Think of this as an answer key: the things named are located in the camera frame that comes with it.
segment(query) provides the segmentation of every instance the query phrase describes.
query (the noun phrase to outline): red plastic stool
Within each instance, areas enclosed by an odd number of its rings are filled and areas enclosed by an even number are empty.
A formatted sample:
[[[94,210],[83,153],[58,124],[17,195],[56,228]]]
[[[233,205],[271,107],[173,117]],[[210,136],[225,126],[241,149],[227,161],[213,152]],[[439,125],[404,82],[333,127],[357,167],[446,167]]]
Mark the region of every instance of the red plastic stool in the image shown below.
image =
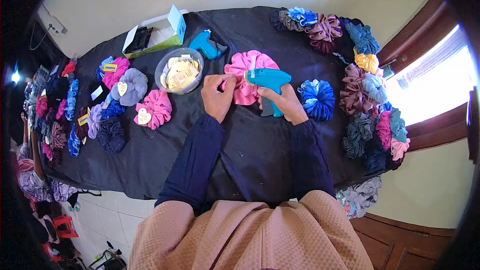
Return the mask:
[[[61,215],[53,218],[52,222],[59,238],[78,238],[78,234],[73,227],[71,217],[67,217],[67,215]],[[58,227],[63,224],[67,225],[67,229],[59,230]]]

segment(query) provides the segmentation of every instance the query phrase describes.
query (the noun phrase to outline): heart-shaped tag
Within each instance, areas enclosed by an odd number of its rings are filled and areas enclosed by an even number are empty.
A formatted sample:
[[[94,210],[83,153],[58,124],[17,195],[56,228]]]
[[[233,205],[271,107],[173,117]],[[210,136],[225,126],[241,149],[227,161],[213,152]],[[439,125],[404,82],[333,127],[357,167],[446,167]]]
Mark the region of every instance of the heart-shaped tag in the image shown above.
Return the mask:
[[[127,84],[122,81],[119,81],[117,83],[117,88],[120,96],[123,96],[127,92]]]
[[[145,108],[141,108],[138,111],[138,124],[144,125],[150,122],[150,120],[152,120],[152,115],[147,113],[147,110]]]

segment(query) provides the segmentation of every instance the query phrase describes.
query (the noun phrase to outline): tissue box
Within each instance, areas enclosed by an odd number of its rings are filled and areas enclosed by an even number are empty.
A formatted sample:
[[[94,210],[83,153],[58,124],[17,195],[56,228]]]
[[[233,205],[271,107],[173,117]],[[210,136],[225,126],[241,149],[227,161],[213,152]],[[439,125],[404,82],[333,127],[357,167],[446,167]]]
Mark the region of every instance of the tissue box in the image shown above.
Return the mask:
[[[181,12],[188,13],[187,10],[179,11],[177,7],[172,4],[168,14],[145,20],[139,25],[135,26],[128,32],[127,37],[125,38],[122,49],[123,55],[126,58],[134,58],[172,46],[182,45],[187,25],[185,24],[185,20],[183,19]],[[153,28],[150,35],[150,40],[148,42],[148,47],[144,48],[143,50],[126,53],[128,45],[130,45],[134,40],[137,29],[142,27],[146,27],[147,29]]]

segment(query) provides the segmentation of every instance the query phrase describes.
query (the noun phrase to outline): wooden window frame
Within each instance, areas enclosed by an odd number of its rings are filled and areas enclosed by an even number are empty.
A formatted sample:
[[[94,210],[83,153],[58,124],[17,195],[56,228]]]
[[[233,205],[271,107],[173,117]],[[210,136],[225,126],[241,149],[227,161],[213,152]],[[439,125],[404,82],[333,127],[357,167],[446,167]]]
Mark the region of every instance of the wooden window frame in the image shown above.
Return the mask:
[[[428,0],[419,12],[382,49],[381,65],[391,63],[395,74],[423,56],[458,24],[446,0]],[[409,152],[467,137],[467,102],[436,117],[406,127]]]

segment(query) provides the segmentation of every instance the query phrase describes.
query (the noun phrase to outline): blue tagging gun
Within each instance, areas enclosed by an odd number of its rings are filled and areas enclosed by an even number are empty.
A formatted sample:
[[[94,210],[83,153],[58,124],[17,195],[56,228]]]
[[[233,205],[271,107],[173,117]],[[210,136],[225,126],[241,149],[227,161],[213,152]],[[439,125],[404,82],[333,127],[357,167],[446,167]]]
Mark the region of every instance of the blue tagging gun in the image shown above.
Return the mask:
[[[277,69],[252,69],[243,73],[243,78],[250,85],[258,85],[272,89],[277,94],[281,95],[280,87],[292,80],[292,76],[286,72]],[[261,112],[262,117],[273,115],[273,117],[283,116],[283,113],[279,108],[268,98],[261,97],[261,106],[263,108]]]
[[[209,29],[205,29],[199,33],[191,41],[189,48],[201,50],[209,60],[218,60],[228,47],[212,41],[210,39],[210,33],[212,33],[212,31]]]

